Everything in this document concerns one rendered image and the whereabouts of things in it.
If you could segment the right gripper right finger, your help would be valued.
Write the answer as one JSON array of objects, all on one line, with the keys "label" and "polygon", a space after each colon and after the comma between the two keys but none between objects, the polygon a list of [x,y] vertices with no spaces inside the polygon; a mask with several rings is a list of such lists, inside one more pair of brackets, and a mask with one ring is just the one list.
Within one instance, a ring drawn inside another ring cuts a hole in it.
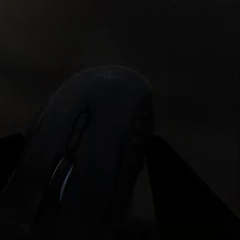
[{"label": "right gripper right finger", "polygon": [[162,137],[147,144],[160,240],[240,240],[240,219]]}]

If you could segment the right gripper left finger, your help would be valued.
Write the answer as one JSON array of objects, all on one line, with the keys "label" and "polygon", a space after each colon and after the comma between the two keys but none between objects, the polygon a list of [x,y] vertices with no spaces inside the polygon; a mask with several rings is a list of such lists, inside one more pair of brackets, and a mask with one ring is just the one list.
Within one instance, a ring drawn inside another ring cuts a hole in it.
[{"label": "right gripper left finger", "polygon": [[22,133],[0,138],[0,193],[19,164],[24,144]]}]

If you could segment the mouse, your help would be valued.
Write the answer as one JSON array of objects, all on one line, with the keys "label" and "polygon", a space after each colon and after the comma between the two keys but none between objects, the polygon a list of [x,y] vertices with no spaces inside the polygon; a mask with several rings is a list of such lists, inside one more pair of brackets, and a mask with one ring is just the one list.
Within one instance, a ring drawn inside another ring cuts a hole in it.
[{"label": "mouse", "polygon": [[40,106],[4,201],[48,240],[114,240],[145,169],[155,94],[120,65],[72,76]]}]

